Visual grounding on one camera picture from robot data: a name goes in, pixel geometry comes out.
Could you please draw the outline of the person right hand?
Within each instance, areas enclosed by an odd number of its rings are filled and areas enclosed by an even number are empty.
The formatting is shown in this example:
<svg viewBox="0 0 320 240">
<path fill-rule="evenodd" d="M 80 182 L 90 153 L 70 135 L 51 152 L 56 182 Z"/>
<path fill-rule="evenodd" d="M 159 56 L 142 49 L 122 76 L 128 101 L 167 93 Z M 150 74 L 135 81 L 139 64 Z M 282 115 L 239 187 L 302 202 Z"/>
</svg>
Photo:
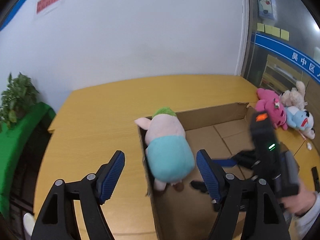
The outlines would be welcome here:
<svg viewBox="0 0 320 240">
<path fill-rule="evenodd" d="M 280 199 L 281 204 L 291 214 L 302 216 L 307 213 L 316 202 L 316 194 L 306 188 L 305 184 L 299 179 L 299 192 L 297 195 L 283 197 Z"/>
</svg>

